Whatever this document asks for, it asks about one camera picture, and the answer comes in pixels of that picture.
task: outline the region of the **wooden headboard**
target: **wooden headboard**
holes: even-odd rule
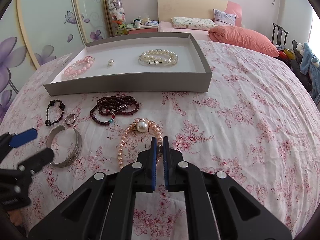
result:
[[[213,9],[237,15],[241,26],[241,6],[227,0],[158,0],[159,22],[171,22],[173,17],[214,19]]]

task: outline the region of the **pink pearl necklace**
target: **pink pearl necklace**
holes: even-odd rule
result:
[[[126,129],[124,129],[124,132],[121,136],[121,140],[117,146],[118,165],[120,166],[120,169],[123,168],[123,159],[122,159],[123,146],[125,143],[125,139],[127,138],[128,133],[130,131],[138,131],[138,132],[150,131],[157,138],[157,146],[160,147],[162,145],[162,136],[161,136],[162,132],[160,131],[160,128],[157,124],[155,124],[153,121],[144,120],[144,119],[136,120],[132,124],[129,124],[129,126]],[[157,151],[157,162],[159,161],[160,157],[161,157],[161,153]]]
[[[75,63],[73,63],[64,71],[64,75],[67,78],[73,78],[78,75],[81,75],[82,73],[86,72],[87,69],[91,68],[91,66],[93,65],[93,62],[94,62],[94,58],[91,56],[86,56],[81,60],[77,60]]]

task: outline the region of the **purple flower decal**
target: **purple flower decal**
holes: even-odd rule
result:
[[[9,68],[21,65],[26,58],[27,49],[25,46],[12,51],[17,40],[17,37],[10,37],[0,43],[0,93],[10,82]]]
[[[1,104],[0,104],[0,123],[4,118],[5,113],[8,111],[9,106],[11,105],[13,99],[12,97],[12,90],[6,90],[1,95]]]
[[[41,51],[41,55],[35,53],[36,59],[40,66],[43,64],[56,59],[56,56],[51,56],[53,53],[54,47],[51,45],[45,45]]]
[[[97,30],[96,32],[91,32],[90,33],[90,38],[94,41],[102,40],[102,36],[100,36],[101,31]]]
[[[77,24],[76,22],[76,17],[75,17],[75,14],[70,12],[70,11],[67,11],[67,14],[64,16],[66,18],[66,21],[64,22],[64,24],[66,24],[67,22],[68,23],[71,23],[71,24]],[[90,19],[85,19],[83,20],[85,23],[88,23],[90,22]]]
[[[67,42],[72,41],[72,39],[73,39],[73,35],[72,35],[72,34],[69,34]]]

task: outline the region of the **floral bed sheet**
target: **floral bed sheet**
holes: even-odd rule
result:
[[[66,105],[64,116],[78,115],[75,127],[83,139],[79,158],[64,169],[46,166],[30,186],[32,204],[23,209],[31,229],[95,172],[119,171],[116,145],[135,118],[154,120],[173,148],[202,171],[227,172],[297,235],[320,200],[320,114],[311,97],[282,62],[248,49],[198,41],[212,70],[207,93],[121,92],[50,97],[43,87],[48,76],[68,56],[43,65],[25,84],[0,126],[0,134],[34,127],[38,138],[14,149],[1,164],[17,163],[45,147],[53,127],[44,124],[50,100]],[[116,117],[110,126],[89,118],[103,96],[130,95],[140,103],[133,116]],[[58,106],[49,118],[57,119]],[[56,160],[74,147],[67,129],[53,140]],[[148,148],[151,135],[130,134],[124,145],[124,163],[133,162]],[[135,204],[132,239],[188,239],[183,193],[164,189],[163,165],[157,167],[156,192],[140,193]]]

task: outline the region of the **single white pearl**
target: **single white pearl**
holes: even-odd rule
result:
[[[145,121],[140,121],[137,123],[137,130],[139,132],[146,132],[148,131],[148,123]]]

